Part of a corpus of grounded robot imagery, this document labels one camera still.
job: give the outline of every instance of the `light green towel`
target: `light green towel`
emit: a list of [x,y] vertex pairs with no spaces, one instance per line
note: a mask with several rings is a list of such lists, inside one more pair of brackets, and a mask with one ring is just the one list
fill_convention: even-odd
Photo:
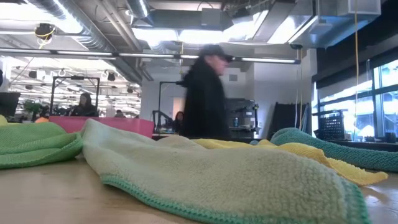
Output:
[[79,133],[67,134],[50,122],[0,126],[0,169],[72,159],[82,145]]
[[277,131],[271,142],[277,146],[297,142],[322,149],[325,156],[345,161],[365,169],[398,172],[398,152],[358,149],[322,141],[297,128],[284,128]]
[[104,184],[206,223],[370,223],[360,189],[318,162],[274,149],[207,150],[89,119],[83,153]]

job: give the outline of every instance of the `black jacket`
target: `black jacket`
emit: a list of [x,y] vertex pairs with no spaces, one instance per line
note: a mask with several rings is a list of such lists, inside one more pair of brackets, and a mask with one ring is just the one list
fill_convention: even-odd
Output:
[[214,70],[199,58],[183,80],[187,88],[182,136],[229,137],[223,84]]

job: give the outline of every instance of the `table surface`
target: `table surface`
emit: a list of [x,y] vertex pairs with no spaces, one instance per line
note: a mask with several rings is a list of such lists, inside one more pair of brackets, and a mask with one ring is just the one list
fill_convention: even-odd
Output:
[[[398,223],[398,174],[363,187],[374,224]],[[0,170],[1,223],[196,223],[103,185],[84,161]]]

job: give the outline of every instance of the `microfiber towel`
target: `microfiber towel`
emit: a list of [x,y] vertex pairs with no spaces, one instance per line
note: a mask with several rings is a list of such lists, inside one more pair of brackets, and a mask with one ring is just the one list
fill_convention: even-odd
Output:
[[79,133],[67,134],[54,123],[0,126],[0,169],[65,161],[82,146]]
[[0,126],[12,125],[12,124],[18,124],[18,123],[8,123],[7,119],[3,115],[0,115]]
[[322,149],[327,157],[345,161],[354,166],[381,171],[398,171],[398,152],[340,146],[314,138],[296,128],[279,130],[273,135],[271,142],[278,146],[289,142],[298,142]]
[[317,161],[275,149],[208,150],[154,141],[88,119],[83,154],[102,183],[205,223],[370,223],[358,186]]
[[304,156],[309,159],[318,161],[319,163],[334,169],[335,171],[337,171],[337,173],[340,176],[346,178],[347,180],[359,186],[375,184],[382,180],[386,180],[388,178],[388,175],[385,172],[377,172],[377,173],[366,172],[365,170],[359,169],[344,161],[327,158],[321,149],[317,149],[315,147],[301,143],[287,143],[280,146],[276,146],[273,143],[269,142],[268,140],[262,140],[259,142],[258,145],[252,146],[250,144],[241,143],[241,142],[220,141],[214,139],[196,139],[193,141],[207,149],[233,149],[236,147],[245,147],[247,149],[274,148],[274,149],[285,150],[294,153],[298,156]]

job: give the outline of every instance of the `man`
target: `man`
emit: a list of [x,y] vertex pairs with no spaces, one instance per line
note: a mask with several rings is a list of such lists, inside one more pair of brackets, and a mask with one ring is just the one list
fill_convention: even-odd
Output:
[[180,134],[193,138],[229,137],[225,93],[219,76],[232,61],[219,45],[206,45],[183,79],[187,88]]
[[126,116],[123,114],[121,110],[116,111],[116,115],[114,116],[115,118],[126,118]]

